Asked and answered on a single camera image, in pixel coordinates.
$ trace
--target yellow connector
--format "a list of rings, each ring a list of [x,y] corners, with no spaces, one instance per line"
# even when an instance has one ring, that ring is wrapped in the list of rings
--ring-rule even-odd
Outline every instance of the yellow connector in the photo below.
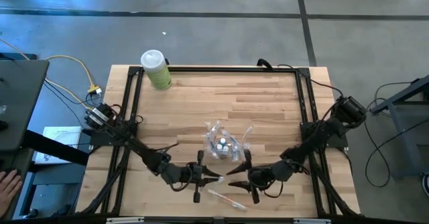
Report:
[[[95,93],[97,90],[99,90],[100,87],[96,85],[91,85],[91,87],[88,90],[88,93]]]

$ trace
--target human hand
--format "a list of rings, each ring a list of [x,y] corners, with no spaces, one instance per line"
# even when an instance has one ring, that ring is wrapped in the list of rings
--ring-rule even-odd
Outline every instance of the human hand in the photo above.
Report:
[[[21,176],[16,173],[16,170],[12,170],[6,176],[6,172],[0,172],[0,217],[4,216],[13,197],[22,186]]]

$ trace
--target gray floor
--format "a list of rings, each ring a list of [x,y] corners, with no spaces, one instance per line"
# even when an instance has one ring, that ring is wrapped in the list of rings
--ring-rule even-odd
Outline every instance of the gray floor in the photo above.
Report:
[[[305,0],[312,14],[428,15],[429,0]],[[90,9],[109,11],[179,11],[233,13],[299,13],[297,0],[0,0],[4,8]],[[429,22],[310,20],[318,66],[327,66],[332,82],[346,95],[367,105],[379,85],[409,81],[428,74]],[[0,15],[3,39],[24,52],[45,58],[68,54],[85,61],[97,84],[107,82],[111,64],[138,64],[146,50],[161,50],[171,64],[254,65],[258,58],[272,64],[308,66],[300,19],[215,19],[160,17],[71,17]],[[10,52],[0,45],[0,52]],[[53,60],[48,76],[84,97],[88,87],[81,67]],[[388,97],[399,87],[380,92]],[[82,119],[84,109],[71,106]],[[42,90],[30,122],[44,126],[78,125],[76,118],[49,91]],[[390,120],[370,117],[377,143],[394,134]],[[373,146],[364,129],[348,133],[354,181],[362,214],[369,217],[429,222],[429,197],[420,179],[391,180],[384,188],[365,179],[365,163]],[[399,142],[383,152],[392,168],[403,163]],[[369,177],[382,183],[386,169],[379,156]],[[35,205],[43,199],[36,197]]]

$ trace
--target wood grain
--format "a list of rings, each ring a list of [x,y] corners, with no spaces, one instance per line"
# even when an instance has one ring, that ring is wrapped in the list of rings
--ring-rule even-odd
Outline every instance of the wood grain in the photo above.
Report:
[[[104,101],[121,104],[128,67],[113,65],[106,87]],[[310,68],[314,80],[330,84],[325,67]],[[172,72],[172,86],[166,91],[154,90],[148,77],[143,78],[137,114],[144,117],[139,125],[138,138],[153,148],[180,143],[169,154],[177,164],[195,161],[196,153],[203,148],[204,122],[219,119],[222,126],[240,138],[253,124],[249,136],[253,163],[268,164],[279,160],[279,154],[288,147],[299,144],[301,120],[295,78],[285,73],[216,73]],[[127,114],[131,109],[135,83],[131,87]],[[318,114],[322,115],[334,102],[332,91],[313,84]],[[111,157],[111,147],[103,147],[91,155],[86,168],[76,210],[84,209],[104,184]],[[342,153],[327,150],[328,167],[332,184],[349,206],[359,212],[349,163]],[[225,174],[237,166],[225,160],[207,156],[208,167]],[[197,217],[315,217],[316,209],[312,183],[309,176],[295,174],[284,183],[283,194],[278,199],[260,195],[258,205],[243,189],[228,186],[230,181],[245,180],[244,174],[225,178],[220,184],[210,184],[213,189],[245,205],[243,212],[223,203],[218,198],[201,192],[201,203],[194,204],[194,187],[173,192],[160,177],[148,172],[141,158],[132,153],[121,205],[121,215],[139,216],[197,216]],[[280,184],[267,191],[277,194]],[[324,207],[326,195],[322,189]]]

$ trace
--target white paper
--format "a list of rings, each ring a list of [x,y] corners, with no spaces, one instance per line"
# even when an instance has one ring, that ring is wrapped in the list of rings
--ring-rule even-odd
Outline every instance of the white paper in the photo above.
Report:
[[[78,147],[80,131],[82,127],[45,127],[43,136],[55,140],[61,144],[73,148]],[[36,164],[67,164],[69,161],[61,160],[48,154],[39,153],[36,155]]]

